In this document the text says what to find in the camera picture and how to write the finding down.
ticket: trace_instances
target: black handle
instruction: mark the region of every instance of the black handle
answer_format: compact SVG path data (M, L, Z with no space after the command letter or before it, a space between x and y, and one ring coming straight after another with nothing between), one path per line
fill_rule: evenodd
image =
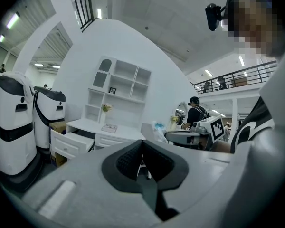
M24 112L28 109L27 104L17 104L15 112Z

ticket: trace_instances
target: book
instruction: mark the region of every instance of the book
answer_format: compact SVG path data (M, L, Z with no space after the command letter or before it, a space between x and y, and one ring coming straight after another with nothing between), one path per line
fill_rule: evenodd
M106 124L102 127L101 131L109 132L109 133L116 133L117 126L112 124Z

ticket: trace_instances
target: clear plastic bag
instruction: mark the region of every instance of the clear plastic bag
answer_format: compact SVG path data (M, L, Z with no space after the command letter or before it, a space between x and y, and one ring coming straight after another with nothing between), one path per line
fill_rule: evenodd
M157 121L153 121L151 125L155 140L158 142L168 143L167 139L165 138L165 133L167 132L165 125Z

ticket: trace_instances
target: black backpack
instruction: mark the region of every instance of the black backpack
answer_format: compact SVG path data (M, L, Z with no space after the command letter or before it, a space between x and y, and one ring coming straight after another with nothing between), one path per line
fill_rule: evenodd
M198 119L198 122L201 121L201 120L204 120L208 117L210 117L209 113L203 108L203 107L194 107L195 109L197 109L199 112L200 112L200 116L199 116L199 119Z

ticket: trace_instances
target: flower vase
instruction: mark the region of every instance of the flower vase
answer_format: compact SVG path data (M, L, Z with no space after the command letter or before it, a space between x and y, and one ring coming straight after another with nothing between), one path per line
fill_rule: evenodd
M105 112L101 111L101 115L100 115L100 119L99 119L100 124L105 124L105 117L106 117Z
M176 122L174 122L174 121L171 122L170 129L171 129L171 131L176 130Z

